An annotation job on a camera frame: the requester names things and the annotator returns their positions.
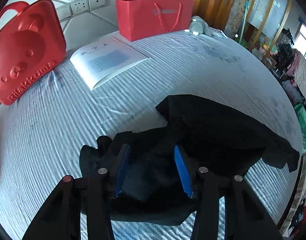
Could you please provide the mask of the white booklet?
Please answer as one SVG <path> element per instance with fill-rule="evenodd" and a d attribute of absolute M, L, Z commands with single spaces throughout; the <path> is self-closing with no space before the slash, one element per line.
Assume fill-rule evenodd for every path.
<path fill-rule="evenodd" d="M 148 57 L 114 37 L 76 50 L 70 61 L 90 90 L 95 90 Z"/>

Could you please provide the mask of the striped light blue bedsheet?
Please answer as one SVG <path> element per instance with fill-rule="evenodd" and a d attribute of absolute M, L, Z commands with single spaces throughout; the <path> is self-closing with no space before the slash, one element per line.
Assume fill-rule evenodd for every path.
<path fill-rule="evenodd" d="M 168 95 L 193 94 L 228 105 L 302 150 L 288 96 L 237 42 L 179 31 L 130 46 L 147 60 L 95 90 L 65 60 L 14 104 L 0 106 L 0 224 L 11 239 L 23 237 L 63 176 L 81 176 L 82 146 L 95 146 L 101 135 L 164 126 L 155 107 Z"/>

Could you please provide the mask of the grey plush toy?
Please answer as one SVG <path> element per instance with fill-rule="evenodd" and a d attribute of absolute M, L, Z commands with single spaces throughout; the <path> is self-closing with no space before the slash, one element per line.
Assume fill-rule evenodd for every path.
<path fill-rule="evenodd" d="M 210 27 L 201 17 L 193 16 L 190 20 L 189 28 L 185 30 L 187 33 L 192 33 L 195 36 L 206 35 L 209 37 L 220 37 L 227 39 L 228 37 L 222 30 Z"/>

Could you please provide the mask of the white wall socket panel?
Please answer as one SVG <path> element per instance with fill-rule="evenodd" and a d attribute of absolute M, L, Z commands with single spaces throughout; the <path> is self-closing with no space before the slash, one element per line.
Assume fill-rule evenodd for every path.
<path fill-rule="evenodd" d="M 108 4 L 109 0 L 74 0 L 58 7 L 56 12 L 59 21 L 64 22 L 74 16 L 94 11 Z"/>

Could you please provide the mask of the red bear hard case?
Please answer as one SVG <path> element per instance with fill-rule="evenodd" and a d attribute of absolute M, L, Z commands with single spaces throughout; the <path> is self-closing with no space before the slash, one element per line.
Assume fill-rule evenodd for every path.
<path fill-rule="evenodd" d="M 0 11 L 0 103 L 13 104 L 66 54 L 51 0 L 18 1 Z"/>

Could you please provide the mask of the black t-shirt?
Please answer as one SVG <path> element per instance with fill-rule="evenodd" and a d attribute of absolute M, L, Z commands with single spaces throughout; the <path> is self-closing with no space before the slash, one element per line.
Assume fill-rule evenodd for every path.
<path fill-rule="evenodd" d="M 113 220 L 180 225 L 197 208 L 184 192 L 174 159 L 178 146 L 200 166 L 222 177 L 245 175 L 257 161 L 297 169 L 299 152 L 256 119 L 195 95 L 170 95 L 156 106 L 167 125 L 139 133 L 102 135 L 97 146 L 83 146 L 80 170 L 95 175 L 105 157 L 130 146 L 123 190 L 110 202 Z"/>

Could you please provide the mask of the red paper gift bag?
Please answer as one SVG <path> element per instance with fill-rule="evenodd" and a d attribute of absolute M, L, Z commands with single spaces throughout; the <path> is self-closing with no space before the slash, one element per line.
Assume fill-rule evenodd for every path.
<path fill-rule="evenodd" d="M 193 0 L 116 0 L 119 32 L 129 41 L 188 29 Z"/>

